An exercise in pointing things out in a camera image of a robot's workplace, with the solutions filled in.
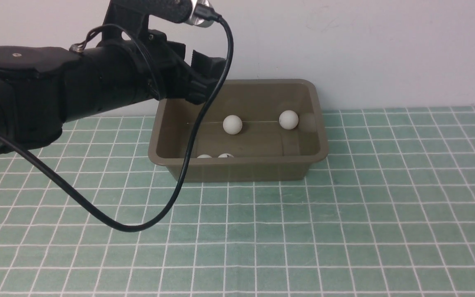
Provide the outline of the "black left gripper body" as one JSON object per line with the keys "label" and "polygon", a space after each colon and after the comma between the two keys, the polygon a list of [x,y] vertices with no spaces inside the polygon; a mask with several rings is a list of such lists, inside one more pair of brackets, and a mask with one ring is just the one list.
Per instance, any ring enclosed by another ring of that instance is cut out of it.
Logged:
{"label": "black left gripper body", "polygon": [[153,99],[184,99],[191,104],[209,100],[209,81],[186,63],[186,45],[168,40],[164,32],[148,29],[139,36],[148,61],[143,61]]}

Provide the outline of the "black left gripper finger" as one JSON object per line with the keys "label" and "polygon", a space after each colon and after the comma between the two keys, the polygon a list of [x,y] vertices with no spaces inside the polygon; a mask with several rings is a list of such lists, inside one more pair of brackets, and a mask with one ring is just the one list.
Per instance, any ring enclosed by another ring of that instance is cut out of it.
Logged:
{"label": "black left gripper finger", "polygon": [[226,59],[209,57],[194,50],[190,67],[193,70],[193,81],[208,90],[213,90],[222,77],[223,70],[226,67]]}

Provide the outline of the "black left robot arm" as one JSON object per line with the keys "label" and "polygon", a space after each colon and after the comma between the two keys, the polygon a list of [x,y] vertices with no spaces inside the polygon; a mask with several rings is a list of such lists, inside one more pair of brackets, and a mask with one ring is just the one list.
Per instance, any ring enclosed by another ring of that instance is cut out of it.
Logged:
{"label": "black left robot arm", "polygon": [[226,61],[150,30],[141,47],[123,38],[74,53],[62,47],[0,46],[0,133],[28,150],[56,141],[64,123],[150,99],[205,103]]}

